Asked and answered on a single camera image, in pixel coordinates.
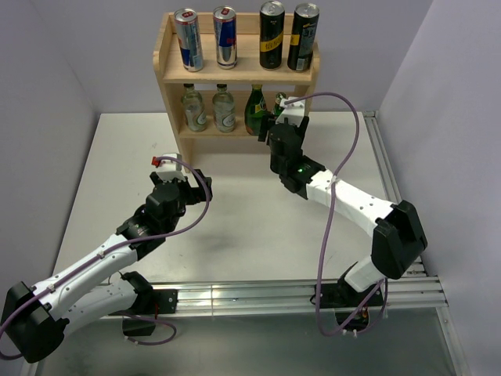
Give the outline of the green glass bottle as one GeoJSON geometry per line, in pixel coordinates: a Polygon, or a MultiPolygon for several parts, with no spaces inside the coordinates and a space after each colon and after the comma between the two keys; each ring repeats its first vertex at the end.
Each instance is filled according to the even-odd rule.
{"type": "Polygon", "coordinates": [[[282,100],[287,98],[285,92],[277,92],[275,96],[275,105],[273,107],[273,115],[278,117],[283,112],[282,100]]]}
{"type": "Polygon", "coordinates": [[[245,127],[251,136],[259,134],[261,119],[266,111],[267,106],[262,92],[262,85],[252,85],[252,90],[244,111],[245,127]]]}

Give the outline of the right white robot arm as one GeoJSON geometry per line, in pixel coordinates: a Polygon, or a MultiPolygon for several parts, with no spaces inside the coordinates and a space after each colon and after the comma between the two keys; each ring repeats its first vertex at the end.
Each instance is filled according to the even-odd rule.
{"type": "Polygon", "coordinates": [[[401,278],[427,248],[427,238],[413,204],[374,197],[305,156],[302,143],[308,123],[307,116],[294,125],[288,117],[266,115],[258,140],[269,146],[270,169],[286,189],[333,209],[371,238],[368,256],[349,267],[335,284],[318,290],[321,308],[356,307],[380,280],[401,278]]]}

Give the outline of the silver blue white can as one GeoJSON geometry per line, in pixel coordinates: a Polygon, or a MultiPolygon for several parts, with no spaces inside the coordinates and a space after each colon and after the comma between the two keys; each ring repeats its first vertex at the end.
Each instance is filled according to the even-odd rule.
{"type": "Polygon", "coordinates": [[[188,71],[202,70],[204,57],[196,11],[179,9],[174,13],[174,20],[184,68],[188,71]]]}

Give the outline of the red blue silver can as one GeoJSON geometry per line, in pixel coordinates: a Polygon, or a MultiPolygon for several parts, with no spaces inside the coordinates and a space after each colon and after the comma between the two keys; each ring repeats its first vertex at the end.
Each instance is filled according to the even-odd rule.
{"type": "Polygon", "coordinates": [[[237,64],[236,12],[227,5],[213,12],[216,60],[220,68],[232,69],[237,64]]]}

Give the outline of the clear glass bottle front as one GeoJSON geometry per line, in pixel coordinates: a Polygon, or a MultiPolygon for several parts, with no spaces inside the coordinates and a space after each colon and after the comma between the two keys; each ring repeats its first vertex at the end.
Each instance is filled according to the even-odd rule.
{"type": "Polygon", "coordinates": [[[207,118],[202,95],[195,90],[194,84],[184,84],[185,92],[181,98],[186,125],[192,132],[202,132],[207,127],[207,118]]]}

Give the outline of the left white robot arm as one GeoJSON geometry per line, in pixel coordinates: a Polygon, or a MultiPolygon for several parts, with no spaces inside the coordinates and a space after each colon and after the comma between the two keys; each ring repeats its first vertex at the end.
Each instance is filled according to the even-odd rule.
{"type": "Polygon", "coordinates": [[[211,178],[199,169],[193,177],[196,186],[180,171],[152,172],[153,191],[145,203],[97,249],[46,280],[31,286],[23,281],[14,284],[5,297],[1,334],[18,352],[2,354],[2,360],[36,363],[73,332],[103,316],[147,311],[153,304],[153,289],[137,272],[125,273],[108,288],[100,283],[145,258],[168,237],[179,235],[177,224],[188,206],[211,201],[211,178]]]}

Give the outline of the clear glass bottle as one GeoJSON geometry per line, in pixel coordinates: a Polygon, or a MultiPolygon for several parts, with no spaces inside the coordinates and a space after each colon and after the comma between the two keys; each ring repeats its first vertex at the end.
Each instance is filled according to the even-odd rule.
{"type": "Polygon", "coordinates": [[[213,95],[213,118],[217,130],[222,133],[232,132],[235,128],[235,102],[228,91],[227,84],[217,84],[217,92],[213,95]]]}
{"type": "Polygon", "coordinates": [[[185,92],[181,98],[186,125],[192,132],[202,132],[207,127],[207,118],[202,95],[195,90],[194,84],[184,84],[185,92]]]}

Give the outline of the green glass bottle front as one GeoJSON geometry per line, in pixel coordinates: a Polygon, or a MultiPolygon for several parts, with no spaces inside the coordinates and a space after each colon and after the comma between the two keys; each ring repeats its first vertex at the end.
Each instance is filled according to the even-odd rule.
{"type": "Polygon", "coordinates": [[[262,85],[252,85],[252,90],[244,111],[245,127],[251,136],[259,134],[261,119],[266,111],[267,106],[262,92],[262,85]]]}

